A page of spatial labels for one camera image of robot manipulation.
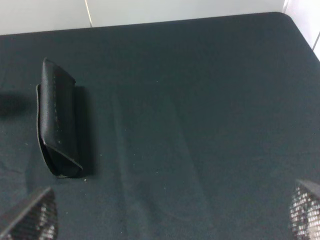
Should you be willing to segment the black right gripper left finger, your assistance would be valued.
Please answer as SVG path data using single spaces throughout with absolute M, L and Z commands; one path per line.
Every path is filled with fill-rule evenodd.
M 55 240 L 58 237 L 55 193 L 41 187 L 0 216 L 2 240 Z

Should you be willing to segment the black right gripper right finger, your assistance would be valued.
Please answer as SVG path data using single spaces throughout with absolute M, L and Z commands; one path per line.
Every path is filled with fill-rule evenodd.
M 289 228 L 293 240 L 320 238 L 320 185 L 298 179 L 289 208 Z

